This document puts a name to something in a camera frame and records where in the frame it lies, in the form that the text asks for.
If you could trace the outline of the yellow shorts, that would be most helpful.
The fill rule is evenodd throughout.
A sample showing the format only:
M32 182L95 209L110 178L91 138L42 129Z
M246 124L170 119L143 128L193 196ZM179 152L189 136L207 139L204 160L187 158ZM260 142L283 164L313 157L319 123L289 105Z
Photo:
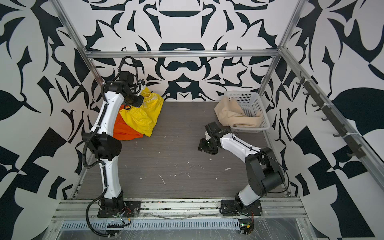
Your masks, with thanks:
M148 87L141 92L141 97L144 97L144 102L139 108L122 109L119 110L119 114L133 130L151 137L161 113L164 99L159 94L151 92Z

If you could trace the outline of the orange shorts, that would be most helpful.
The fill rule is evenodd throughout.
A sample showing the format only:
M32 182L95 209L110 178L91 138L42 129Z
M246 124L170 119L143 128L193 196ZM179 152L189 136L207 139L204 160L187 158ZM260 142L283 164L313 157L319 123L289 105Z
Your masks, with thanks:
M117 118L114 124L113 137L119 141L130 141L137 138L142 138L143 134L135 131L123 120L121 114L118 112Z

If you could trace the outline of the beige shorts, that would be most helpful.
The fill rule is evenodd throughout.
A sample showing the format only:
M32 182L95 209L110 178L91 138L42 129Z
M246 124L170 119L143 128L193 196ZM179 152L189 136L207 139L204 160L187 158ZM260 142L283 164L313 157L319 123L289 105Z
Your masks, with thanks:
M248 117L235 100L223 97L215 106L214 111L221 125L237 128L258 128L263 119L261 112L255 117Z

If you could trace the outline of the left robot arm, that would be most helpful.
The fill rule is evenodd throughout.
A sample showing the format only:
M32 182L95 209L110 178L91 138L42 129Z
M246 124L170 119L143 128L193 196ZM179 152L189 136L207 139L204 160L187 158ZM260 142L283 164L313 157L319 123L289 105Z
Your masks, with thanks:
M114 138L114 126L121 106L126 109L139 108L144 102L141 92L145 82L134 74L123 71L115 79L102 86L103 105L95 125L89 133L82 135L85 146L82 162L85 168L100 166L103 193L101 208L122 211L123 190L118 177L118 157L122 150L121 141Z

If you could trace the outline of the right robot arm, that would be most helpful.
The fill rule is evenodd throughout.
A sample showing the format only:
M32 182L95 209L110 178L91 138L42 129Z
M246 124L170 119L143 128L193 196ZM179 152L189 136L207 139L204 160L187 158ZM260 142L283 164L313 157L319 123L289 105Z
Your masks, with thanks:
M231 152L246 165L248 184L235 197L241 208L285 183L283 167L274 157L268 156L270 149L249 145L232 133L200 139L198 151L215 155L219 149Z

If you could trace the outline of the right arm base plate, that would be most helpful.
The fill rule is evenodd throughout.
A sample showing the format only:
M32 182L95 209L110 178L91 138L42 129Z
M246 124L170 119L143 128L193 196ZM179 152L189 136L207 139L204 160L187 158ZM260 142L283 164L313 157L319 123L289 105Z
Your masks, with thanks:
M238 200L222 200L219 208L220 214L225 217L229 216L261 216L263 209L260 201L244 206L241 201Z

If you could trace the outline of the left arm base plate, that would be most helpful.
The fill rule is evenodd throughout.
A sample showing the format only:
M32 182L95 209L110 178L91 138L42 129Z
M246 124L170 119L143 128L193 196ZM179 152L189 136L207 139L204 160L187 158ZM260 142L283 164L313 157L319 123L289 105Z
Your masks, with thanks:
M101 201L98 218L117 218L118 215L123 218L133 217L141 211L141 201Z

